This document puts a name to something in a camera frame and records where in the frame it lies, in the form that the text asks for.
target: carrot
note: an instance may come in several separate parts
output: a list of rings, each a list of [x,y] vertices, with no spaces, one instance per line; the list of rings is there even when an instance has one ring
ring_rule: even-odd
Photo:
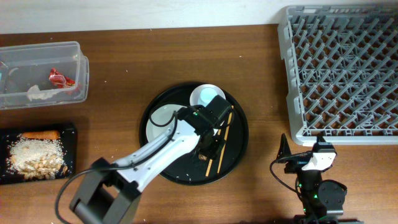
[[[23,133],[22,137],[29,139],[56,140],[60,138],[60,133],[58,131],[38,131],[38,132]]]

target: black tray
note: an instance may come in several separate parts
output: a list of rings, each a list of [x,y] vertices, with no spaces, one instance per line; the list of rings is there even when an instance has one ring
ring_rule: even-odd
[[[24,132],[49,130],[59,131],[60,140],[63,146],[62,151],[65,153],[63,160],[68,166],[67,173],[63,175],[61,172],[59,172],[55,175],[55,179],[64,179],[75,173],[77,130],[72,123],[51,124],[34,128],[0,129],[0,185],[41,181],[37,178],[33,178],[32,180],[24,180],[24,176],[22,174],[18,174],[16,171],[14,174],[6,172],[9,168],[6,163],[6,159],[11,157],[7,147],[13,142],[18,141],[18,135]]]
[[[155,97],[146,108],[141,119],[139,128],[139,142],[141,147],[148,143],[146,136],[146,126],[149,119],[149,113],[153,108],[164,104],[189,105],[191,92],[199,85],[206,83],[184,83],[174,86]],[[219,180],[229,174],[240,162],[248,146],[249,128],[246,116],[239,103],[226,91],[226,99],[234,106],[235,117],[229,127],[229,134],[224,151],[223,161],[221,163],[220,173],[217,174],[220,157],[213,161],[209,176],[206,177],[208,161],[199,160],[195,151],[186,154],[171,163],[161,176],[173,182],[184,185],[202,185],[209,184]]]

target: round black tray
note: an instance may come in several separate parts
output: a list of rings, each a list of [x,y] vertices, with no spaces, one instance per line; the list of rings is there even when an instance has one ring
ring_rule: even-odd
[[[206,83],[183,83],[173,86],[152,100],[144,112],[139,127],[139,142],[141,147],[148,143],[146,126],[150,111],[164,104],[189,105],[191,92],[202,84]],[[226,99],[234,106],[235,117],[233,123],[229,127],[220,173],[217,174],[218,164],[220,161],[220,157],[218,157],[217,160],[213,161],[209,176],[206,177],[205,174],[208,167],[208,161],[199,160],[198,155],[194,150],[171,163],[171,165],[160,173],[161,176],[171,180],[172,182],[184,185],[209,184],[223,178],[239,164],[248,146],[248,121],[239,103],[229,93],[226,91],[224,91],[224,93]],[[225,129],[222,130],[222,136],[225,135],[225,131]]]

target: plastic bin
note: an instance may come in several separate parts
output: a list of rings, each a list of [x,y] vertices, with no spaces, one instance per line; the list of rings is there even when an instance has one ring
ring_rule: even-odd
[[[278,26],[292,139],[398,144],[398,7],[290,6]]]
[[[57,88],[49,81],[52,68],[76,83]],[[88,59],[78,42],[0,48],[0,110],[83,102],[87,98]],[[28,92],[37,85],[40,91]]]

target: clear plastic container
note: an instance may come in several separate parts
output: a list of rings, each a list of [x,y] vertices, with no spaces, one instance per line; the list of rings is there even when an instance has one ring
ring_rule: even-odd
[[[69,88],[53,85],[52,68],[76,83]],[[88,59],[78,42],[0,48],[0,110],[83,102],[88,80]]]

